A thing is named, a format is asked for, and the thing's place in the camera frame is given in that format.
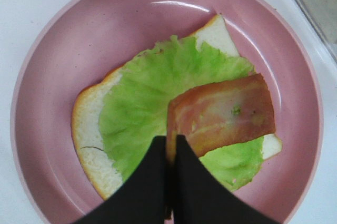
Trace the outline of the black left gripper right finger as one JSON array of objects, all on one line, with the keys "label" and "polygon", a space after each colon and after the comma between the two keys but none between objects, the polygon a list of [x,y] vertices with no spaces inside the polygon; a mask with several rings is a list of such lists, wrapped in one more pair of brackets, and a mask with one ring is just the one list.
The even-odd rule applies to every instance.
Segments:
[{"label": "black left gripper right finger", "polygon": [[171,179],[174,223],[277,223],[222,186],[183,135],[176,137]]}]

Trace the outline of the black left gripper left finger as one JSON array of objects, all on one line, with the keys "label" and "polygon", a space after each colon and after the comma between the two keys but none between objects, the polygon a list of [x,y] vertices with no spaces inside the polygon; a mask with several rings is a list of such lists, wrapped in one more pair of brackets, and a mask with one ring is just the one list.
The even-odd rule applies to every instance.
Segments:
[{"label": "black left gripper left finger", "polygon": [[163,136],[155,137],[126,182],[75,223],[164,223],[165,140]]}]

